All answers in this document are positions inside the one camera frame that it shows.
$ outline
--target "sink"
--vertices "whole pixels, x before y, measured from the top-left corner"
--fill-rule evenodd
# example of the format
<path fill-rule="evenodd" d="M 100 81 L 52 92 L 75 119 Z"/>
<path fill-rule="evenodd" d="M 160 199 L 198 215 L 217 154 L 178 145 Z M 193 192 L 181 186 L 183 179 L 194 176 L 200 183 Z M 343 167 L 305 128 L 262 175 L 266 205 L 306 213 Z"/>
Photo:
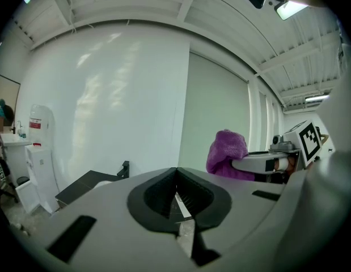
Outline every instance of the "sink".
<path fill-rule="evenodd" d="M 0 133 L 0 138 L 5 147 L 30 145 L 31 142 L 27 138 L 19 137 L 17 134 Z"/>

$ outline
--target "white wall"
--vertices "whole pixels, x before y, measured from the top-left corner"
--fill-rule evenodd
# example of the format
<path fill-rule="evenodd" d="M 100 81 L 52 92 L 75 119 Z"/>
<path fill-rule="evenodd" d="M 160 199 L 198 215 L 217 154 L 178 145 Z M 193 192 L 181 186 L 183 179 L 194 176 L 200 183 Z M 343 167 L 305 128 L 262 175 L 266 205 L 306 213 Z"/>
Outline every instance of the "white wall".
<path fill-rule="evenodd" d="M 206 171 L 209 147 L 218 131 L 249 136 L 247 83 L 196 54 L 190 55 L 179 166 Z"/>
<path fill-rule="evenodd" d="M 26 73 L 31 53 L 12 33 L 8 33 L 0 46 L 0 75 L 22 81 Z"/>
<path fill-rule="evenodd" d="M 323 122 L 319 118 L 318 114 L 316 114 L 316 112 L 284 115 L 284 132 L 290 130 L 292 127 L 306 120 L 313 121 L 314 125 L 320 128 L 320 132 L 322 134 L 329 134 L 328 130 L 326 129 Z M 320 158 L 325 158 L 330 156 L 331 153 L 328 152 L 329 148 L 333 149 L 333 152 L 335 151 L 334 144 L 333 144 L 333 141 L 331 140 L 331 137 L 329 137 L 329 139 L 323 145 L 323 148 L 319 154 Z"/>
<path fill-rule="evenodd" d="M 177 166 L 189 41 L 148 25 L 103 25 L 66 35 L 33 53 L 17 119 L 32 104 L 55 118 L 60 189 L 89 170 L 130 175 Z"/>

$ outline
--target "red label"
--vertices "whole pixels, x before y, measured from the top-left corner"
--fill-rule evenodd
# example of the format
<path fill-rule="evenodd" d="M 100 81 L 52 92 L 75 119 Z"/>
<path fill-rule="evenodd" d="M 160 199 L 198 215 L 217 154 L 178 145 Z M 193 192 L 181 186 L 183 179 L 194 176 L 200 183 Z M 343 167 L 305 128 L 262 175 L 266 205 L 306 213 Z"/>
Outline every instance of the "red label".
<path fill-rule="evenodd" d="M 29 128 L 40 129 L 41 123 L 29 122 Z"/>

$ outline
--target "floor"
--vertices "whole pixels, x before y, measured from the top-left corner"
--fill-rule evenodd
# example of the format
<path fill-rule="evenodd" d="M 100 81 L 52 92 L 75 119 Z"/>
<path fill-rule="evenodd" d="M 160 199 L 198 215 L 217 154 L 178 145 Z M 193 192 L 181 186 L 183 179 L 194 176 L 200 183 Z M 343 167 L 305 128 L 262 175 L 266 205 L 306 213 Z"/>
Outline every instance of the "floor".
<path fill-rule="evenodd" d="M 186 220 L 180 223 L 179 229 L 179 237 L 177 237 L 176 241 L 182 247 L 183 251 L 190 258 L 192 255 L 193 248 L 193 240 L 194 240 L 194 229 L 195 229 L 195 221 L 194 220 Z"/>
<path fill-rule="evenodd" d="M 21 224 L 24 230 L 33 235 L 36 230 L 50 217 L 50 213 L 39 206 L 31 214 L 27 214 L 22 204 L 15 203 L 12 198 L 2 196 L 1 209 L 13 225 Z"/>

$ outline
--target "white panel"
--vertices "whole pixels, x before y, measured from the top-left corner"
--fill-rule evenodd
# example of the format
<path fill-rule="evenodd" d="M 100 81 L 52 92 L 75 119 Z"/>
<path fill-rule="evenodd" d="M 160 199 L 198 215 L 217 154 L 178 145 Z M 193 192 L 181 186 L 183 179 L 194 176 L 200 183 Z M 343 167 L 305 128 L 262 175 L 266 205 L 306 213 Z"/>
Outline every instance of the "white panel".
<path fill-rule="evenodd" d="M 39 15 L 33 22 L 28 26 L 28 35 L 33 38 L 34 41 L 41 37 L 63 29 L 63 21 L 60 19 L 57 9 L 50 7 Z"/>
<path fill-rule="evenodd" d="M 13 34 L 8 34 L 0 46 L 0 74 L 20 83 L 30 58 L 29 50 Z"/>
<path fill-rule="evenodd" d="M 13 34 L 17 39 L 19 39 L 27 48 L 33 46 L 33 40 L 29 37 L 28 33 L 24 32 L 19 25 L 17 25 L 12 19 L 9 19 L 5 28 L 3 29 L 5 34 Z"/>
<path fill-rule="evenodd" d="M 209 147 L 224 129 L 249 137 L 247 83 L 191 54 L 179 166 L 205 171 Z"/>
<path fill-rule="evenodd" d="M 261 143 L 260 151 L 266 150 L 267 143 L 267 104 L 266 96 L 260 92 L 260 105 L 261 105 Z"/>
<path fill-rule="evenodd" d="M 338 31 L 328 33 L 327 35 L 322 36 L 323 49 L 330 48 L 334 44 L 339 43 L 339 41 L 340 41 L 340 38 L 339 38 Z M 274 57 L 274 58 L 270 59 L 269 61 L 262 63 L 259 66 L 261 71 L 258 74 L 256 74 L 255 76 L 258 76 L 262 73 L 265 73 L 269 70 L 272 70 L 275 67 L 285 65 L 289 62 L 298 60 L 302 57 L 305 57 L 305 56 L 308 56 L 312 53 L 316 53 L 316 52 L 320 51 L 319 42 L 320 42 L 320 40 L 318 40 L 318 39 L 311 40 L 305 44 L 302 44 L 294 49 L 289 50 L 288 52 L 280 54 L 279 56 Z"/>
<path fill-rule="evenodd" d="M 250 78 L 248 84 L 249 95 L 249 141 L 248 151 L 255 152 L 260 150 L 261 142 L 261 104 L 259 84 L 256 78 Z"/>
<path fill-rule="evenodd" d="M 306 120 L 311 120 L 315 126 L 318 126 L 320 128 L 320 133 L 329 134 L 328 130 L 326 129 L 323 122 L 319 118 L 318 114 L 316 114 L 316 112 L 284 115 L 285 126 L 283 131 L 286 132 L 290 130 L 292 127 Z M 333 141 L 330 137 L 322 147 L 322 150 L 319 154 L 320 158 L 325 158 L 330 156 L 331 153 L 328 152 L 329 149 L 332 149 L 333 152 L 335 151 Z"/>
<path fill-rule="evenodd" d="M 267 107 L 267 139 L 266 139 L 266 150 L 272 143 L 273 133 L 273 107 L 272 107 L 272 98 L 266 96 L 266 107 Z"/>
<path fill-rule="evenodd" d="M 284 113 L 282 112 L 282 106 L 277 105 L 278 112 L 278 133 L 282 134 L 284 130 Z"/>
<path fill-rule="evenodd" d="M 319 94 L 321 91 L 334 88 L 340 81 L 338 79 L 328 80 L 321 84 L 311 84 L 309 86 L 299 87 L 292 90 L 281 92 L 280 95 L 286 100 L 290 100 L 297 96 L 306 96 L 311 94 Z"/>
<path fill-rule="evenodd" d="M 70 8 L 67 0 L 53 0 L 53 6 L 56 8 L 63 24 L 65 26 L 71 25 L 72 9 Z"/>
<path fill-rule="evenodd" d="M 10 169 L 10 180 L 15 186 L 18 186 L 17 180 L 20 177 L 29 177 L 24 145 L 13 146 L 5 143 L 3 145 L 5 148 L 6 163 Z"/>
<path fill-rule="evenodd" d="M 262 9 L 256 9 L 248 0 L 220 1 L 225 1 L 233 7 L 234 12 L 241 13 L 244 20 L 249 20 L 277 53 L 299 44 L 293 21 L 291 19 L 283 21 L 277 14 L 275 15 L 274 5 L 266 2 Z"/>
<path fill-rule="evenodd" d="M 177 165 L 188 56 L 181 36 L 140 25 L 97 26 L 34 52 L 17 117 L 27 128 L 32 104 L 52 110 L 60 190 L 124 160 L 131 176 Z"/>
<path fill-rule="evenodd" d="M 0 76 L 0 99 L 15 111 L 16 97 L 18 96 L 20 84 L 14 83 Z"/>
<path fill-rule="evenodd" d="M 242 37 L 244 33 L 248 33 L 252 36 L 251 39 L 259 40 L 258 35 L 255 33 L 254 29 L 248 24 L 239 23 L 238 26 L 242 26 L 242 29 L 236 27 L 237 20 L 230 13 L 230 17 L 225 17 L 227 11 L 222 13 L 222 15 L 209 15 L 207 12 L 201 11 L 195 8 L 197 4 L 194 2 L 194 7 L 192 7 L 188 13 L 185 22 L 198 26 L 201 29 L 207 30 L 210 33 L 214 33 L 217 36 L 229 41 L 229 44 L 236 45 L 253 63 L 256 65 L 263 60 L 263 55 L 260 51 L 264 50 L 264 45 L 257 47 L 258 44 L 250 44 L 247 40 L 239 40 L 238 37 Z"/>
<path fill-rule="evenodd" d="M 38 192 L 30 180 L 17 187 L 15 191 L 27 214 L 40 205 Z"/>
<path fill-rule="evenodd" d="M 53 0 L 31 0 L 29 4 L 25 4 L 22 1 L 13 14 L 13 19 L 18 21 L 18 24 L 23 27 L 24 31 L 27 31 L 27 27 L 45 10 L 50 8 L 52 4 Z"/>
<path fill-rule="evenodd" d="M 272 103 L 272 109 L 273 109 L 273 135 L 278 135 L 278 108 L 277 104 Z"/>

